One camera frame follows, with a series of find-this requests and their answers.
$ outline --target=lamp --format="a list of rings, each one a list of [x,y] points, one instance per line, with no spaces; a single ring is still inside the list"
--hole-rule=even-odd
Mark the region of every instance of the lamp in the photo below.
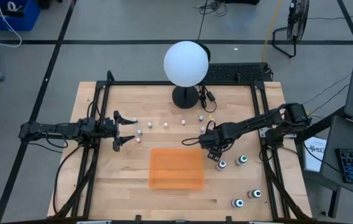
[[[174,104],[182,109],[193,107],[198,101],[194,87],[208,71],[209,50],[192,41],[182,41],[169,48],[164,57],[164,72],[176,85],[172,91]]]

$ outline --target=wooden table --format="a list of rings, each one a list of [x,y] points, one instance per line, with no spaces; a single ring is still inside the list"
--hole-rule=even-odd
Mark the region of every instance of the wooden table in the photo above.
[[[265,83],[270,109],[283,104],[280,83]],[[93,99],[95,82],[81,82],[78,88],[71,121],[86,116],[86,109]],[[252,95],[249,86],[209,86],[218,104],[213,117],[217,124],[238,122],[254,116]],[[120,152],[112,150],[112,139],[103,139],[96,170],[93,198],[89,219],[134,220],[142,215],[143,220],[225,220],[232,216],[234,221],[272,220],[268,202],[264,166],[259,160],[258,132],[242,135],[233,148],[222,155],[227,162],[224,171],[218,172],[215,162],[206,158],[203,150],[205,188],[203,190],[152,190],[149,188],[150,150],[154,148],[199,148],[183,146],[181,140],[197,137],[200,128],[209,118],[199,105],[181,110],[172,103],[173,86],[111,86],[106,116],[112,117],[118,110],[126,119],[136,117],[137,124],[120,126],[121,136],[136,134],[141,129],[141,143],[127,142]],[[285,147],[295,150],[293,140],[285,139]],[[63,150],[62,159],[76,147],[76,143]],[[287,192],[307,215],[311,216],[308,196],[296,154],[279,149],[280,165]],[[240,155],[248,161],[243,166],[234,165]],[[82,150],[66,161],[60,172],[57,190],[57,205],[60,208],[75,189],[80,168]],[[260,189],[261,198],[249,199],[247,191]],[[280,197],[275,190],[278,214],[282,217]],[[232,208],[231,200],[241,198],[242,208]],[[82,214],[81,200],[79,214]],[[52,206],[48,215],[52,215]]]

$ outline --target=orange tray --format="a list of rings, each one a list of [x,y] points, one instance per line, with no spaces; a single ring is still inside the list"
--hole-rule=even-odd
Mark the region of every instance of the orange tray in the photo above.
[[[149,187],[151,189],[203,189],[202,150],[152,149]]]

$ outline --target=lamp base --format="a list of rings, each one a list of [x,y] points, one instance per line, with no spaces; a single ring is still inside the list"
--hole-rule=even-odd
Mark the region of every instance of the lamp base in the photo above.
[[[197,104],[197,101],[199,100],[199,93],[194,86],[177,86],[172,91],[172,100],[174,101],[174,104],[179,108],[192,108]]]

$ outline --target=electric fan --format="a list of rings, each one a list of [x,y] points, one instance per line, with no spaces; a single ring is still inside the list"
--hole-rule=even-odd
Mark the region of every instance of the electric fan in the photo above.
[[[287,27],[276,29],[273,32],[272,45],[289,58],[295,57],[296,55],[296,43],[302,39],[306,27],[306,21],[308,20],[308,11],[309,0],[292,0],[290,4],[290,13],[288,14]],[[275,45],[276,32],[285,29],[287,29],[287,40],[290,40],[294,45],[294,55],[290,55]]]

